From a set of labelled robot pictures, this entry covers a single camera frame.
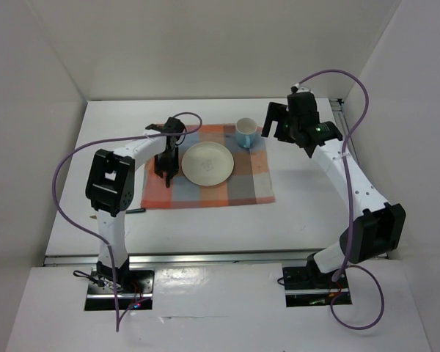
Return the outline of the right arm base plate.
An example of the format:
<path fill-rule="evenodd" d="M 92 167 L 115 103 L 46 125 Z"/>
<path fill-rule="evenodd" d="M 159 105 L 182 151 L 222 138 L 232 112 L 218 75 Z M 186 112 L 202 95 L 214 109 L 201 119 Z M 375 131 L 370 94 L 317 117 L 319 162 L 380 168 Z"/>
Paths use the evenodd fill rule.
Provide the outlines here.
<path fill-rule="evenodd" d="M 332 274 L 313 279 L 304 266 L 283 267 L 282 276 L 276 282 L 285 290 L 287 307 L 324 307 L 334 298 L 337 305 L 352 305 L 348 280 L 342 274 L 337 282 Z"/>

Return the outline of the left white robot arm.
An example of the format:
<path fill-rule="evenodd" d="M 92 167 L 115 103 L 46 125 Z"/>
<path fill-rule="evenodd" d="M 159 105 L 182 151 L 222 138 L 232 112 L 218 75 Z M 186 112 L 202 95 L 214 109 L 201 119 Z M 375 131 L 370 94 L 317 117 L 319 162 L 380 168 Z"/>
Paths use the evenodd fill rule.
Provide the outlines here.
<path fill-rule="evenodd" d="M 185 132 L 186 126 L 170 117 L 164 125 L 148 125 L 143 139 L 113 151 L 99 149 L 93 157 L 85 195 L 96 212 L 98 234 L 105 240 L 100 245 L 97 274 L 115 293 L 130 284 L 125 214 L 135 196 L 136 170 L 153 161 L 155 174 L 170 187 L 179 171 L 177 141 Z"/>

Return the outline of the orange blue checkered cloth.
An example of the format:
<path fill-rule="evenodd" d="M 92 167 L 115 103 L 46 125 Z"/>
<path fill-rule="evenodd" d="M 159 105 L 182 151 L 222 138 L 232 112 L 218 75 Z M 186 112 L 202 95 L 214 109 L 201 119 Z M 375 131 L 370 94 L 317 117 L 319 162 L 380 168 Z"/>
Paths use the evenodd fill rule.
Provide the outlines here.
<path fill-rule="evenodd" d="M 179 157 L 200 142 L 224 145 L 234 159 L 232 174 L 216 186 L 198 186 L 179 171 L 166 187 L 154 172 L 154 162 L 144 166 L 144 185 L 140 206 L 146 209 L 217 208 L 268 204 L 275 201 L 268 168 L 265 142 L 258 136 L 250 149 L 238 145 L 233 124 L 204 125 L 186 136 L 179 146 Z"/>

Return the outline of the light blue mug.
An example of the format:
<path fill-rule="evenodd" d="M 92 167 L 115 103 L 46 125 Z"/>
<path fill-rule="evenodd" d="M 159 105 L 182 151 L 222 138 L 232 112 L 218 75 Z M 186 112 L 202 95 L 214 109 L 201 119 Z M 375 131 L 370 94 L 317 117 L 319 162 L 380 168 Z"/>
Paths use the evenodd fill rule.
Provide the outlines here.
<path fill-rule="evenodd" d="M 239 119 L 235 124 L 235 138 L 239 146 L 249 149 L 257 138 L 257 123 L 250 118 Z"/>

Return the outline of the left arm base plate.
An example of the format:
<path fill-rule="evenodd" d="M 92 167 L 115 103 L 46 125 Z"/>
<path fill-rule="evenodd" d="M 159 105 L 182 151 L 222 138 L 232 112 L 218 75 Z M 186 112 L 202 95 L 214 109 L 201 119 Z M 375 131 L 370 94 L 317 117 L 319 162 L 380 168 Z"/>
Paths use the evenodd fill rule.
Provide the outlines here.
<path fill-rule="evenodd" d="M 74 275 L 88 279 L 87 295 L 84 310 L 87 312 L 114 311 L 113 284 L 102 276 L 98 276 L 93 268 L 88 273 Z M 131 310 L 151 310 L 153 308 L 153 287 L 155 271 L 151 269 L 130 271 L 128 281 L 124 284 L 117 284 L 119 308 L 124 311 L 128 307 Z"/>

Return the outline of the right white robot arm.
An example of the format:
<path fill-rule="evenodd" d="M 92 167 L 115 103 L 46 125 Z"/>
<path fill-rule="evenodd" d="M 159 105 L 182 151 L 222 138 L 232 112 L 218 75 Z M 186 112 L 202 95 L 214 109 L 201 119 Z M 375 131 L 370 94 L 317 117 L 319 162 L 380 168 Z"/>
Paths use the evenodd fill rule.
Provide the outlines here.
<path fill-rule="evenodd" d="M 313 93 L 297 89 L 286 104 L 269 103 L 264 137 L 274 122 L 274 137 L 299 146 L 326 173 L 353 221 L 336 243 L 308 256 L 302 279 L 322 287 L 343 263 L 358 264 L 395 250 L 406 220 L 403 206 L 391 204 L 376 190 L 344 145 L 337 126 L 320 121 Z"/>

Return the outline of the cream ceramic plate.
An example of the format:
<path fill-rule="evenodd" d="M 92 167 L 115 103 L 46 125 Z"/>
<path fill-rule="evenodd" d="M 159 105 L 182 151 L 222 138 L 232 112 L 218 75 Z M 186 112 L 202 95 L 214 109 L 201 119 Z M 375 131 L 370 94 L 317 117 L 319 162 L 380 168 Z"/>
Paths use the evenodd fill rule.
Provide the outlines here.
<path fill-rule="evenodd" d="M 181 167 L 184 176 L 198 186 L 217 186 L 232 174 L 232 153 L 216 142 L 200 142 L 183 155 Z"/>

